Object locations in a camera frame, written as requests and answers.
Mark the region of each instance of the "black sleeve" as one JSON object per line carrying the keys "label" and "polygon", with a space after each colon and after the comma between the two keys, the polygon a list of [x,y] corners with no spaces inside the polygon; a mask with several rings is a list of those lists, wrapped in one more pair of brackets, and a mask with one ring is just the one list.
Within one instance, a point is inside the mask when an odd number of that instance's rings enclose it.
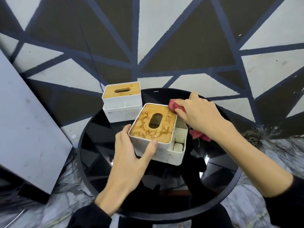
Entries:
{"label": "black sleeve", "polygon": [[112,219],[95,203],[75,211],[67,228],[109,228]]}
{"label": "black sleeve", "polygon": [[272,225],[281,228],[301,226],[304,215],[304,179],[294,176],[287,191],[264,199]]}

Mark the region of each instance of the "right hand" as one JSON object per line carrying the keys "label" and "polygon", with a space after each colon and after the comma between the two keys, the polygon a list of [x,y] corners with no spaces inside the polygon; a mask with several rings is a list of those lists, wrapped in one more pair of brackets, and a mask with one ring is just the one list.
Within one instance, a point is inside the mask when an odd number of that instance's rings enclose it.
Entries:
{"label": "right hand", "polygon": [[189,99],[176,99],[175,103],[184,107],[186,113],[181,109],[175,109],[175,112],[193,129],[212,140],[216,140],[221,132],[235,130],[232,123],[221,116],[213,102],[200,98],[196,92],[192,92]]}

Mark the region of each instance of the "stained wooden lid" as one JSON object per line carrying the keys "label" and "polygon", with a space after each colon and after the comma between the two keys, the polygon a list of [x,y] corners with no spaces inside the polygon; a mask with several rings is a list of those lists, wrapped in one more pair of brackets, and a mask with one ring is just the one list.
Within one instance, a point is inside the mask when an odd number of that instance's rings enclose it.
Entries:
{"label": "stained wooden lid", "polygon": [[130,135],[169,143],[176,117],[177,114],[167,106],[147,104],[132,127]]}
{"label": "stained wooden lid", "polygon": [[128,95],[140,94],[140,85],[138,82],[125,84],[108,85],[104,90],[103,98],[114,98]]}

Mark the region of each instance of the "black round table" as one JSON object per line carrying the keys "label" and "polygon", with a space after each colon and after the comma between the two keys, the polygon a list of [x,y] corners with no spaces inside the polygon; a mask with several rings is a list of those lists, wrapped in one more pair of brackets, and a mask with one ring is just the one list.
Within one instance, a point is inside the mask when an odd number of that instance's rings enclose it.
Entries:
{"label": "black round table", "polygon": [[[141,94],[143,105],[167,105],[170,99],[188,99],[190,92],[155,88],[142,90]],[[101,110],[82,132],[77,152],[78,169],[95,197],[105,188],[112,168],[115,134],[132,123],[109,123]],[[126,198],[118,214],[154,224],[186,221],[227,197],[237,184],[241,169],[214,141],[193,140],[188,134],[186,144],[181,165],[150,162],[139,186]]]}

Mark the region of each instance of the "painted wall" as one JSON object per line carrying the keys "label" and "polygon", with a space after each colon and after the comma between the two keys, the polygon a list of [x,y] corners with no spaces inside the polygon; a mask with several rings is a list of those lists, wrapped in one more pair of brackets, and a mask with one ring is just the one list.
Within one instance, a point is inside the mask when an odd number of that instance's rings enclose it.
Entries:
{"label": "painted wall", "polygon": [[304,0],[0,0],[0,47],[72,142],[107,84],[197,91],[244,135],[304,134]]}

